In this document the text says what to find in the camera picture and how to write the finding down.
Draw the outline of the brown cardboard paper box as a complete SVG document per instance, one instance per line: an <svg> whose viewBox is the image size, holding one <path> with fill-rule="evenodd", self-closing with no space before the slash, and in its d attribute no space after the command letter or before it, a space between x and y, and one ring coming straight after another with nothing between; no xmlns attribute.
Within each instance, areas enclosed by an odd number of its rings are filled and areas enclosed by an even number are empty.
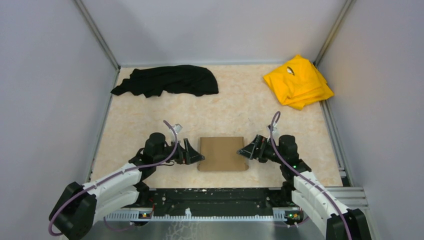
<svg viewBox="0 0 424 240"><path fill-rule="evenodd" d="M237 153L245 146L242 136L201 137L200 153L205 157L197 165L200 172L244 172L249 163Z"/></svg>

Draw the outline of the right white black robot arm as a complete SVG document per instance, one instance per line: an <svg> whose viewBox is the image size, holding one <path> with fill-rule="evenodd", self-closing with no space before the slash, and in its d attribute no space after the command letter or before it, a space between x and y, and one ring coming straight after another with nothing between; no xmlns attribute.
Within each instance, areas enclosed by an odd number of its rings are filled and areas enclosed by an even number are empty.
<svg viewBox="0 0 424 240"><path fill-rule="evenodd" d="M326 240L370 240L367 218L362 210L350 208L333 196L317 179L312 169L300 158L293 135L257 135L237 154L260 163L278 163L284 178L271 202L298 206Z"/></svg>

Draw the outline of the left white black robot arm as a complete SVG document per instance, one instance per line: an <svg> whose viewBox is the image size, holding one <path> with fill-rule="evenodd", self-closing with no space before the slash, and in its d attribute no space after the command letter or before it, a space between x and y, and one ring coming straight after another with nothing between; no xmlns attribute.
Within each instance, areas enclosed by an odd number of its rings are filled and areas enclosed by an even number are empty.
<svg viewBox="0 0 424 240"><path fill-rule="evenodd" d="M179 165L191 165L205 160L188 139L180 143L178 133L181 125L171 126L172 140L167 142L164 134L150 134L143 147L126 164L95 181L66 186L48 219L51 236L66 236L69 240L80 240L107 215L123 207L152 206L150 188L144 180L165 163L174 161Z"/></svg>

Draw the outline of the black cloth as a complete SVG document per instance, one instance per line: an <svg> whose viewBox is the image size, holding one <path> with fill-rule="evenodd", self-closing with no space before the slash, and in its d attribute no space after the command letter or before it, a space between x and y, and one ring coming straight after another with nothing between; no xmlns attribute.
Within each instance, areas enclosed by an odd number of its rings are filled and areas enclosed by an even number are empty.
<svg viewBox="0 0 424 240"><path fill-rule="evenodd" d="M218 94L219 87L216 77L209 69L195 65L176 65L136 68L110 93L120 96L130 92L134 96L144 95L150 98L159 97L164 91L201 97Z"/></svg>

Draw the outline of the yellow folded cloth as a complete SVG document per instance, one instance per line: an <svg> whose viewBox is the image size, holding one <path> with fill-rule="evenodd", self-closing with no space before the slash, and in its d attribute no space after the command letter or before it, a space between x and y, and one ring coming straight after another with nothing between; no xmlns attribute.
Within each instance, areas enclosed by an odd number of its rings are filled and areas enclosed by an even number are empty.
<svg viewBox="0 0 424 240"><path fill-rule="evenodd" d="M281 105L299 111L335 95L318 69L300 54L264 75L263 80Z"/></svg>

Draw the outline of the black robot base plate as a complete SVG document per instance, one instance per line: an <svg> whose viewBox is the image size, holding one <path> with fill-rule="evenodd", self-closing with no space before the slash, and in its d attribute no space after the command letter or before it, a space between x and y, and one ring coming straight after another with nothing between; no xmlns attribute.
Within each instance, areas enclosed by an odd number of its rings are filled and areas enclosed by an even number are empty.
<svg viewBox="0 0 424 240"><path fill-rule="evenodd" d="M131 207L154 208L156 217L266 217L302 220L306 214L280 188L157 188L143 192Z"/></svg>

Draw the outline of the aluminium frame rail front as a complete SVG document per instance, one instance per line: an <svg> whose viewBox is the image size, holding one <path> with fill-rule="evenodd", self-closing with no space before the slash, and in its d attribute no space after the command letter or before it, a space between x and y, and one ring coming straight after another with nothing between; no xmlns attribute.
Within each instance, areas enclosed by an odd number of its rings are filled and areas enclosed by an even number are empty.
<svg viewBox="0 0 424 240"><path fill-rule="evenodd" d="M312 187L307 192L285 183L281 188L158 188L145 184L131 185L106 195L105 187L84 192L81 185L69 184L56 204L58 216L50 215L56 224L89 228L106 219L116 221L119 209L142 208L138 214L127 214L131 222L172 219L206 219L232 221L270 217L294 225L307 217L325 223L363 225L366 216L360 209L344 206L329 192Z"/></svg>

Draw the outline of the left aluminium corner post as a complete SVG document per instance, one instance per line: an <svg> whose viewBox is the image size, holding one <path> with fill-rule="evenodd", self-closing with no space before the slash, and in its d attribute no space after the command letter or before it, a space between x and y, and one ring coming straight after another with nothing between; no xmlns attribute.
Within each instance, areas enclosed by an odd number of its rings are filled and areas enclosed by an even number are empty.
<svg viewBox="0 0 424 240"><path fill-rule="evenodd" d="M103 51L103 53L105 54L109 62L112 64L112 66L114 67L116 71L119 71L121 66L118 64L118 61L116 60L114 54L112 53L112 50L108 46L105 38L103 37L100 29L98 28L97 24L92 18L84 2L82 0L73 0L73 3L75 4L77 9L81 13L84 21L86 22L88 29L93 34L95 40L99 44L101 50Z"/></svg>

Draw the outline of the aluminium corner post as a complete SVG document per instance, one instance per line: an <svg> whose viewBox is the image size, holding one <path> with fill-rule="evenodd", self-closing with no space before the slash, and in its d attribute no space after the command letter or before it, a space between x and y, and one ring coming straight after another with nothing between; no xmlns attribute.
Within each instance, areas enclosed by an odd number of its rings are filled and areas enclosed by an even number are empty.
<svg viewBox="0 0 424 240"><path fill-rule="evenodd" d="M332 25L321 49L318 52L318 55L315 59L315 61L313 62L315 67L318 67L321 62L323 61L326 53L328 52L328 50L330 49L332 43L334 42L334 40L337 37L338 32L340 31L344 21L347 18L347 15L349 14L349 12L351 11L352 7L355 5L357 1L356 0L345 0L344 4L339 12L339 14L337 15L337 18L334 22L334 24Z"/></svg>
<svg viewBox="0 0 424 240"><path fill-rule="evenodd" d="M75 4L77 9L81 13L84 21L86 22L88 29L93 34L95 40L99 44L101 50L103 51L103 53L105 54L109 62L112 64L112 66L114 67L116 71L119 71L121 66L118 64L118 61L116 60L114 54L112 53L112 50L108 46L105 38L103 37L100 29L98 28L97 24L92 18L84 2L82 0L73 0L73 3Z"/></svg>

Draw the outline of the right aluminium corner post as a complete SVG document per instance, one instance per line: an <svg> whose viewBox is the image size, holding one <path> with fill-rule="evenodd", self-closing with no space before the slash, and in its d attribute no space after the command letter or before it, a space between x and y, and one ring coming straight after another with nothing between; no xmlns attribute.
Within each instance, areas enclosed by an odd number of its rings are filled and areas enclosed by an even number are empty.
<svg viewBox="0 0 424 240"><path fill-rule="evenodd" d="M315 59L315 61L313 62L315 67L318 67L321 62L323 61L326 53L328 52L328 50L330 49L332 43L334 42L334 40L337 37L338 32L340 31L344 21L347 18L347 15L349 14L349 12L351 11L352 7L355 5L357 1L356 0L345 0L344 4L339 12L339 14L337 15L337 18L334 22L334 24L332 25L321 49L318 52L318 55Z"/></svg>

